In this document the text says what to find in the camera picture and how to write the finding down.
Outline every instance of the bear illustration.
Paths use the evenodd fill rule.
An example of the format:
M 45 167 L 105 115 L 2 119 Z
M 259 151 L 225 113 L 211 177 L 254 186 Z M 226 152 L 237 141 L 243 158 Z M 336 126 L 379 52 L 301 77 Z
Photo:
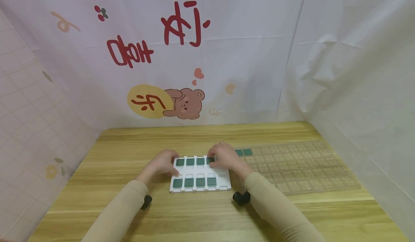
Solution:
M 184 88 L 181 90 L 167 89 L 164 91 L 170 95 L 173 101 L 173 110 L 164 111 L 164 116 L 177 116 L 183 120 L 199 118 L 199 112 L 202 110 L 202 100 L 205 98 L 205 93 L 202 90 L 192 91 L 192 89 Z

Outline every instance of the clear plastic tray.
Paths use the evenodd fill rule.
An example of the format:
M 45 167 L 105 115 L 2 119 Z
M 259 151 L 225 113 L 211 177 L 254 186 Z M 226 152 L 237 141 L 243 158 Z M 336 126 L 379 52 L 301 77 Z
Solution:
M 360 183 L 323 141 L 235 149 L 285 195 L 359 189 Z

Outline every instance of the green chip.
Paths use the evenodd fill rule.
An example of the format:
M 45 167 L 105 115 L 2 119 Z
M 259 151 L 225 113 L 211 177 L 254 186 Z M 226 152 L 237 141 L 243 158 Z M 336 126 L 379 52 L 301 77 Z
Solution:
M 208 164 L 210 164 L 210 163 L 212 163 L 212 162 L 214 162 L 215 161 L 215 158 L 214 157 L 207 157 L 206 158 L 206 164 L 208 165 Z
M 195 159 L 194 158 L 187 158 L 186 165 L 187 166 L 194 166 L 195 165 Z
M 216 177 L 208 177 L 207 179 L 208 186 L 216 186 Z
M 250 149 L 244 149 L 244 155 L 251 156 L 252 155 L 252 151 Z
M 235 152 L 238 154 L 238 156 L 243 156 L 243 153 L 242 153 L 242 150 L 240 150 L 240 149 L 238 149 L 238 150 L 235 150 Z
M 173 188 L 181 188 L 183 184 L 183 179 L 174 179 Z
M 177 159 L 176 166 L 184 166 L 184 158 Z
M 196 187 L 205 187 L 205 179 L 196 178 Z
M 193 178 L 186 178 L 184 179 L 184 187 L 193 187 Z
M 202 166 L 205 164 L 205 158 L 204 157 L 199 157 L 196 159 L 196 165 L 198 166 Z

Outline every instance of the red chinese character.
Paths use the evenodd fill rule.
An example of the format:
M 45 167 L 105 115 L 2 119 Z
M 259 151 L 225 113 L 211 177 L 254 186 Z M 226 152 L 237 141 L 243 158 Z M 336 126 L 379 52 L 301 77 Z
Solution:
M 111 44 L 117 45 L 117 48 L 120 51 L 122 57 L 122 62 L 118 61 L 117 57 L 114 54 L 114 50 L 112 50 Z M 129 43 L 128 46 L 125 46 L 120 35 L 117 35 L 117 40 L 107 41 L 108 50 L 110 51 L 115 64 L 119 66 L 125 66 L 128 64 L 130 68 L 132 68 L 131 60 L 134 60 L 137 63 L 140 61 L 144 63 L 147 59 L 147 62 L 149 64 L 151 63 L 150 55 L 153 54 L 154 51 L 147 48 L 147 43 L 144 40 L 142 41 L 142 45 L 143 49 L 141 49 L 139 43 L 137 43 L 137 45 Z
M 186 1 L 183 3 L 184 7 L 193 7 L 196 6 L 196 1 Z M 164 24 L 164 43 L 166 45 L 169 44 L 169 34 L 170 32 L 180 38 L 180 44 L 184 45 L 184 36 L 183 27 L 186 26 L 188 29 L 191 29 L 190 24 L 185 21 L 183 18 L 180 17 L 180 7 L 179 3 L 176 1 L 174 2 L 174 10 L 176 12 L 175 15 L 170 16 L 167 20 L 165 18 L 161 18 L 161 22 Z M 202 41 L 202 34 L 200 32 L 200 14 L 197 8 L 193 9 L 193 13 L 195 14 L 195 24 L 196 24 L 196 42 L 190 42 L 190 45 L 197 47 L 200 46 L 200 42 Z M 177 21 L 177 30 L 174 29 L 171 24 L 173 21 Z M 210 25 L 210 20 L 205 21 L 203 23 L 203 27 L 206 29 Z
M 137 97 L 137 98 L 139 98 L 139 99 L 144 99 L 144 97 L 143 97 L 142 95 L 137 95 L 136 97 Z M 147 94 L 147 95 L 146 95 L 146 99 L 147 99 L 147 101 L 136 101 L 136 100 L 131 100 L 131 102 L 132 102 L 132 103 L 134 103 L 134 104 L 137 104 L 137 105 L 147 104 L 148 106 L 150 106 L 150 109 L 153 111 L 153 110 L 155 110 L 155 108 L 153 107 L 153 103 L 156 103 L 156 102 L 155 102 L 155 101 L 153 101 L 153 100 L 150 100 L 150 98 L 154 98 L 154 99 L 158 100 L 158 101 L 159 101 L 159 103 L 160 103 L 160 105 L 163 107 L 163 109 L 165 109 L 165 110 L 166 110 L 166 106 L 164 106 L 164 103 L 163 103 L 163 102 L 160 100 L 160 98 L 159 98 L 158 96 L 156 96 L 156 95 Z M 142 111 L 147 110 L 147 106 L 143 106 L 143 107 L 141 108 L 141 110 L 142 110 Z

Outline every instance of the hand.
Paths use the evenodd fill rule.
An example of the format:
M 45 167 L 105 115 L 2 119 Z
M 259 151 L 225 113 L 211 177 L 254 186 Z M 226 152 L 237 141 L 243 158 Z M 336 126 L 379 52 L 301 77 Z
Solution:
M 156 174 L 178 176 L 179 172 L 173 167 L 173 161 L 177 157 L 179 157 L 179 154 L 174 150 L 165 149 L 161 151 L 145 166 L 136 177 L 136 180 L 148 185 L 151 178 Z
M 254 172 L 245 161 L 238 157 L 235 149 L 225 142 L 215 144 L 207 155 L 207 157 L 216 157 L 216 161 L 209 164 L 211 168 L 230 169 L 242 180 Z

